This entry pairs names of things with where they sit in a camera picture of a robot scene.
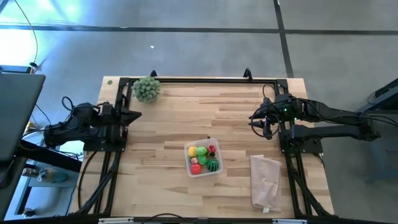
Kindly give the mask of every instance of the towel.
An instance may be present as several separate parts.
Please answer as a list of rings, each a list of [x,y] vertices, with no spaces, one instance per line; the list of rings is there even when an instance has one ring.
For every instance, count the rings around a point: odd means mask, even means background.
[[[251,203],[263,212],[282,211],[280,168],[282,164],[263,155],[250,156]]]

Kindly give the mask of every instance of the wooden tabletop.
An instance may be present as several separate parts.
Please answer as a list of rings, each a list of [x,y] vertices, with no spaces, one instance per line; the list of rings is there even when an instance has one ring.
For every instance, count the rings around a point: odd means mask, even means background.
[[[114,103],[119,78],[104,77],[99,103]],[[303,79],[287,80],[291,94],[307,97]],[[142,116],[129,126],[112,216],[150,217],[170,212],[183,217],[294,217],[285,157],[280,152],[278,137],[274,136],[270,141],[260,138],[248,125],[248,117],[262,103],[262,86],[162,83],[161,96],[155,103],[144,104],[132,99],[130,110],[140,111]],[[271,88],[266,87],[265,94],[274,100]],[[184,144],[208,136],[220,144],[224,170],[218,175],[191,178],[185,167]],[[249,156],[259,154],[283,164],[282,212],[262,213],[261,209],[251,205]],[[103,152],[97,153],[88,165],[81,186],[83,203],[98,185],[103,156]],[[309,189],[324,208],[333,213],[321,161],[312,154],[302,157]],[[304,211],[299,190],[298,195]],[[76,210],[75,197],[71,212]]]

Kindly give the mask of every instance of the gray floor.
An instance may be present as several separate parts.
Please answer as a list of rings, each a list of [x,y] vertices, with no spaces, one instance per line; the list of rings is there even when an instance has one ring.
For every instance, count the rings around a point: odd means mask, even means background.
[[[62,1],[19,0],[36,25],[229,27],[275,29],[271,0]],[[287,29],[397,30],[393,0],[280,0]],[[25,24],[13,1],[1,24]],[[29,30],[0,30],[0,63],[26,65],[35,52]],[[38,31],[37,63],[47,76],[38,104],[53,122],[75,103],[96,102],[105,75],[232,76],[246,67],[256,77],[286,77],[279,34]],[[355,110],[397,78],[398,35],[288,35],[294,76],[308,96]],[[45,118],[34,111],[41,125]],[[337,215],[398,223],[398,180],[365,184],[375,172],[369,144],[324,139],[326,175]]]

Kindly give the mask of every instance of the green plant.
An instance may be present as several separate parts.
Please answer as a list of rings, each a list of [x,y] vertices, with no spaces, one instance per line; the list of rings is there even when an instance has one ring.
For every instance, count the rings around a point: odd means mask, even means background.
[[[160,82],[153,77],[144,77],[133,84],[134,95],[140,102],[151,103],[160,94]]]

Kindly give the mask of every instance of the yellow toy fruit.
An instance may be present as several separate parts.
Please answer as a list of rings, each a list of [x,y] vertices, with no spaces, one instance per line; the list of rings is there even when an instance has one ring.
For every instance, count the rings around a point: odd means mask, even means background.
[[[197,148],[195,146],[189,147],[188,156],[189,157],[196,157],[197,156]]]

